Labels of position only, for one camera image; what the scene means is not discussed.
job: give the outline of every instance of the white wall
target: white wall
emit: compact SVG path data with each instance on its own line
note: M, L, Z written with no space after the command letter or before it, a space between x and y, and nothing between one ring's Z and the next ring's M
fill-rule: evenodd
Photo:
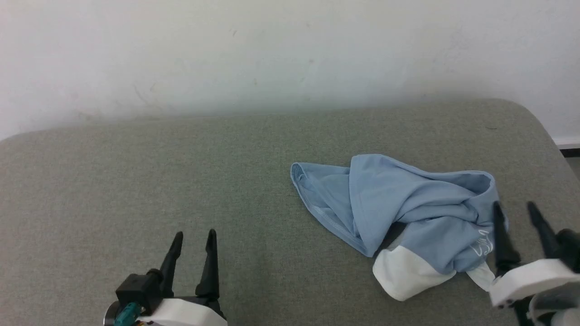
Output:
M577 0L0 0L0 139L467 97L580 144Z

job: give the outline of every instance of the gray table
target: gray table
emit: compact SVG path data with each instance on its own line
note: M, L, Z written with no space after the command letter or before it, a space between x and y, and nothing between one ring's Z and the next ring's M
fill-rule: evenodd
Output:
M99 325L129 273L158 266L178 230L176 295L194 292L217 230L230 325L515 325L466 275L398 302L373 260L312 218L295 161L381 153L497 181L525 260L540 258L525 202L580 230L580 184L540 123L503 100L34 132L0 143L0 316Z

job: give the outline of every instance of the blue fabric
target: blue fabric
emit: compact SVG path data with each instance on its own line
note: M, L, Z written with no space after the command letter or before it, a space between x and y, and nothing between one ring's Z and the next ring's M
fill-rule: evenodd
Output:
M379 154L350 168L294 163L304 204L330 232L372 257L393 222L402 246L441 274L477 267L493 249L495 180L482 171L430 173Z

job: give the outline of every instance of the floor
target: floor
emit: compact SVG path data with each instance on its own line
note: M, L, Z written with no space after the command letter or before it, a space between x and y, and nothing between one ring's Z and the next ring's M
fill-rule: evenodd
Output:
M580 157L569 157L566 161L568 161L568 164L570 164L572 170L574 170L574 173L580 179Z

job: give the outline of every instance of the white baseboard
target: white baseboard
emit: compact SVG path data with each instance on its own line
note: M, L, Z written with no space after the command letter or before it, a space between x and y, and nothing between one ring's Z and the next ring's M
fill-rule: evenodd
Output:
M578 137L554 137L554 142L561 150L580 148L580 136Z

